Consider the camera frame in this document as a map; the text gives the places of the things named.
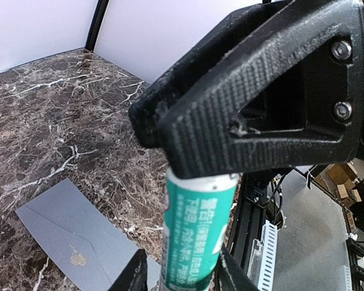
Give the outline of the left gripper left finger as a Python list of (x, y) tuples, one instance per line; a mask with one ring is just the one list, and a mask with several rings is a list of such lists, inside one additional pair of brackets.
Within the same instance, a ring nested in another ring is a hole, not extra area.
[(148, 291), (147, 255), (137, 250), (108, 291)]

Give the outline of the green white glue stick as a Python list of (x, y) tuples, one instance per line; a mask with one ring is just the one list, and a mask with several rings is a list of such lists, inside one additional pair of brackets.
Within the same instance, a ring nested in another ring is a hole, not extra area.
[(160, 290), (208, 290), (238, 179), (180, 179), (167, 170)]

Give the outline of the grey envelope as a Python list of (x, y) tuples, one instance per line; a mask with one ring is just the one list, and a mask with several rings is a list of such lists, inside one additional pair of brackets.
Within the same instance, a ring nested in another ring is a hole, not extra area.
[(69, 179), (24, 204), (16, 214), (80, 290), (107, 290), (138, 250)]

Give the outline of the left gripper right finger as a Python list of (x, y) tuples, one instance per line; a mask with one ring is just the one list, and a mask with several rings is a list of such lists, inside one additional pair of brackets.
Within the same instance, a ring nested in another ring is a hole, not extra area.
[(217, 290), (258, 291), (258, 288), (243, 273), (243, 270), (228, 250), (221, 250), (218, 257)]

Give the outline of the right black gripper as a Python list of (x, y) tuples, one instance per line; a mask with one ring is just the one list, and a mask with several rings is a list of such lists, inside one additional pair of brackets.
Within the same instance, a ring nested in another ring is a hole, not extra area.
[(288, 1), (158, 130), (181, 179), (364, 159), (364, 1)]

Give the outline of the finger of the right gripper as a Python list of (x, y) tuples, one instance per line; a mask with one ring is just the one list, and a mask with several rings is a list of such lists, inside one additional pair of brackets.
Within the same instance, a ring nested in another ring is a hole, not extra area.
[(225, 54), (279, 12), (288, 1), (254, 4), (222, 19), (130, 106), (135, 136), (144, 148), (160, 148), (157, 124), (169, 109)]

